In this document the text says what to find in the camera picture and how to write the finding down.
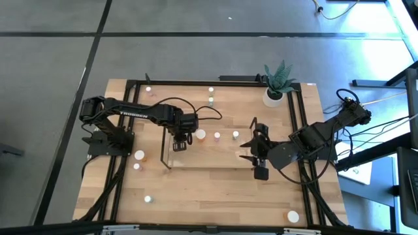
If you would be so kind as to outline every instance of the desk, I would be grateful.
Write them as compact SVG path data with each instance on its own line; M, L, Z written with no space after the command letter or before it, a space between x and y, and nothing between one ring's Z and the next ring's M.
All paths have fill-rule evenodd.
M105 96L122 100L127 80L109 80ZM156 96L150 97L145 87L140 87L139 102L153 104L167 97L182 97L194 106L207 105L209 86L162 86L153 85ZM248 128L254 116L259 123L270 127L272 140L287 140L293 132L289 115L287 97L277 108L267 108L262 102L265 87L230 87L214 86L214 108L223 114L223 119L200 121L206 129L221 129L231 135L232 130ZM321 103L315 84L301 84L304 107L308 123L323 121ZM297 107L296 95L294 104ZM167 101L184 110L192 109L181 101ZM215 116L211 110L202 110L199 117ZM116 124L118 116L110 117ZM119 223L152 223L172 225L232 225L232 226L296 226L307 225L301 186L284 179L271 166L270 179L257 181L248 168L200 168L167 170L160 162L163 128L147 120L135 119L133 125L135 143L133 152L141 149L148 160L143 164L144 170L133 169L137 163L134 157L127 160L125 177L120 196L116 221ZM205 142L213 141L211 136ZM86 167L84 179L74 211L74 219L83 216L103 191L109 156L100 156ZM324 161L317 161L316 167L321 171ZM293 179L299 180L297 163L290 164L283 170ZM347 223L342 193L338 176L333 167L329 167L319 180L321 194L332 211L341 221ZM144 202L144 196L151 195L151 204ZM110 195L105 218L110 216L113 196ZM315 200L311 196L314 222L318 223ZM289 210L300 215L300 221L292 225L283 216Z

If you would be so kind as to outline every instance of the succulent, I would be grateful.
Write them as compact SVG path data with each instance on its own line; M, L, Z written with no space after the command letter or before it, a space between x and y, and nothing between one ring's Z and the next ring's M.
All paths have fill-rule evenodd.
M268 90L273 95L278 95L279 93L287 93L290 91L296 91L291 87L292 81L296 80L294 78L287 79L292 70L292 65L286 67L285 61L283 60L280 66L277 68L276 73L273 75L270 74L270 69L267 65L264 65L264 70L266 71L266 83Z

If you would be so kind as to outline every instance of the wooden table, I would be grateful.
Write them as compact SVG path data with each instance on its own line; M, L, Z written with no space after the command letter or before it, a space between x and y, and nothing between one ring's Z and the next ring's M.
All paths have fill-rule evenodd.
M105 97L122 100L127 80L109 80ZM308 123L323 121L321 103L315 84L301 84ZM155 96L148 96L141 86L139 103L153 104L167 97L182 97L194 106L207 105L208 86L152 86ZM289 115L287 97L277 108L267 108L262 102L264 87L215 87L214 108L222 115L222 120L204 120L199 125L207 132L215 130L222 133L216 143L212 136L206 137L201 154L207 158L219 158L222 150L236 146L231 140L232 131L247 129L257 116L259 123L269 126L272 140L288 140L293 132ZM296 95L294 103L298 126L301 120L298 113ZM181 101L167 101L184 110L192 112L191 107ZM217 114L209 109L199 111L199 117L212 117ZM110 117L117 124L118 116ZM117 222L153 223L179 225L251 225L251 226L306 226L301 186L287 181L271 166L270 179L253 179L251 163L227 154L238 167L218 168L217 165L205 168L173 168L167 170L160 162L163 128L147 120L135 119L135 152L141 149L148 160L143 163L144 170L138 171L133 165L138 161L128 158ZM74 219L83 216L103 191L109 156L98 157L86 167L80 194L74 211ZM317 161L317 171L322 171L324 161ZM299 181L297 163L283 169L289 177ZM321 194L339 219L347 223L338 177L333 167L328 167L319 180ZM154 201L145 203L144 196L150 195ZM105 218L110 216L113 196L110 195ZM318 224L315 200L310 197L313 218ZM291 224L284 215L295 210L300 215L297 224Z

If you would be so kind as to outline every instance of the white cap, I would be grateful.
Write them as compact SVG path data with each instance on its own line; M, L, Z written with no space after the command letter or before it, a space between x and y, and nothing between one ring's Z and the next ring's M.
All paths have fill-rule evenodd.
M299 221L299 214L296 211L289 211L289 213L287 213L287 219L291 223L297 223Z
M138 150L135 152L135 159L142 160L145 157L145 153L142 150Z
M145 196L145 197L144 197L144 201L145 201L146 203L150 203L150 202L152 202L152 197L151 197L151 196Z
M205 136L206 136L206 132L205 132L204 130L202 130L202 129L198 129L198 130L196 131L196 137L197 137L199 140L202 140Z

